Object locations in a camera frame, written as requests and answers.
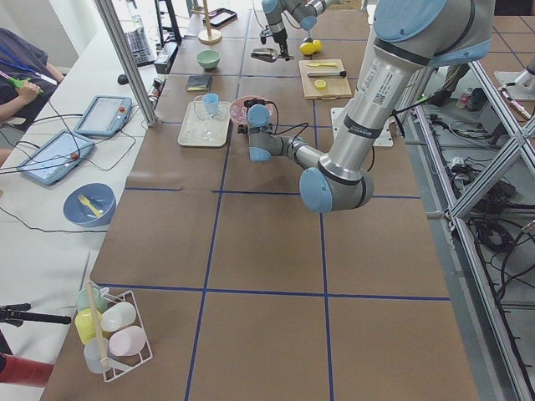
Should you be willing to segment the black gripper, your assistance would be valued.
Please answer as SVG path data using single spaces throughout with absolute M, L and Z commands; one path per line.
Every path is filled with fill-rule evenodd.
M 288 34 L 285 27 L 282 25 L 276 25 L 275 27 L 266 26 L 260 32 L 260 41 L 262 45 L 267 43 L 268 38 L 273 38 L 274 42 L 279 44 L 280 58 L 284 58 L 285 61 L 290 60 L 290 54 L 288 52 L 287 39 Z
M 246 135 L 248 133 L 248 126 L 246 124 L 239 124 L 237 126 L 238 134 Z

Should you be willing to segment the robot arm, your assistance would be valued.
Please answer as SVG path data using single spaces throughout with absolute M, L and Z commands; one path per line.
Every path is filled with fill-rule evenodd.
M 310 31 L 317 23 L 318 16 L 334 3 L 335 1 L 329 0 L 312 0 L 307 3 L 298 0 L 262 1 L 262 10 L 267 25 L 260 32 L 261 43 L 265 45 L 267 38 L 273 37 L 274 42 L 279 45 L 279 51 L 273 48 L 257 48 L 253 50 L 251 56 L 268 63 L 274 63 L 280 58 L 289 61 L 293 57 L 288 53 L 288 35 L 283 22 L 283 14 L 287 12 L 301 29 Z
M 362 167 L 367 154 L 414 72 L 471 62 L 490 50 L 493 1 L 380 1 L 374 12 L 373 50 L 364 82 L 347 103 L 330 150 L 323 153 L 299 138 L 275 135 L 268 108 L 247 112 L 251 161 L 286 156 L 303 168 L 299 192 L 314 212 L 351 210 L 373 195 Z

